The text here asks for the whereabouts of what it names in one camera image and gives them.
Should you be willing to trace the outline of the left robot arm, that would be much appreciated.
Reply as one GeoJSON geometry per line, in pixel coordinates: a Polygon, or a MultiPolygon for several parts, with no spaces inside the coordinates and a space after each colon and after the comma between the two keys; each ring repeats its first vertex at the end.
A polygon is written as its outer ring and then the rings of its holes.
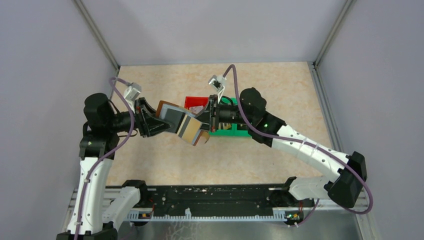
{"type": "Polygon", "coordinates": [[[104,207],[106,182],[116,151],[137,130],[144,137],[153,137],[169,130],[172,124],[156,116],[141,97],[134,109],[114,112],[104,93],[94,93],[84,101],[86,123],[79,144],[80,179],[75,207],[66,230],[58,240],[116,240],[121,224],[136,205],[149,203],[150,193],[143,180],[126,180],[119,195],[104,207]]]}

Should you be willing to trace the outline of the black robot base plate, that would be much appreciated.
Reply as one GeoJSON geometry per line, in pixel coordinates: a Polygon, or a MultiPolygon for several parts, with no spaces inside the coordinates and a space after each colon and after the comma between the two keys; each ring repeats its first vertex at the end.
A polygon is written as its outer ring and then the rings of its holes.
{"type": "Polygon", "coordinates": [[[312,207],[296,200],[285,183],[224,185],[156,185],[142,190],[137,208],[153,209],[155,217],[270,217],[274,208],[312,207]]]}

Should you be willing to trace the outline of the brown leather card holder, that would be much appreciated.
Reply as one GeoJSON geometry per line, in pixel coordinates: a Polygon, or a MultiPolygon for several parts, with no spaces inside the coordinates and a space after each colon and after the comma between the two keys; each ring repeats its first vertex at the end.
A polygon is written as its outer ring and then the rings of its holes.
{"type": "Polygon", "coordinates": [[[167,132],[176,134],[192,146],[206,144],[210,139],[209,133],[202,129],[203,123],[196,118],[194,113],[182,106],[161,100],[155,115],[170,124],[167,132]]]}

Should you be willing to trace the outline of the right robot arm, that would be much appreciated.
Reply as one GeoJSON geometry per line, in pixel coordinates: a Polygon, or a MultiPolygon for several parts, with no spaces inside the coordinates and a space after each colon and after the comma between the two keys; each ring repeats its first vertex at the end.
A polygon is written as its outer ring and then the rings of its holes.
{"type": "Polygon", "coordinates": [[[209,132],[216,131],[220,124],[244,124],[256,142],[289,153],[318,170],[319,177],[287,179],[281,193],[287,206],[306,199],[329,199],[352,211],[365,191],[368,208],[373,207],[374,198],[366,184],[366,161],[361,153],[343,153],[311,140],[269,113],[266,105],[267,101],[252,87],[241,92],[236,105],[219,103],[218,96],[211,95],[196,118],[209,132]]]}

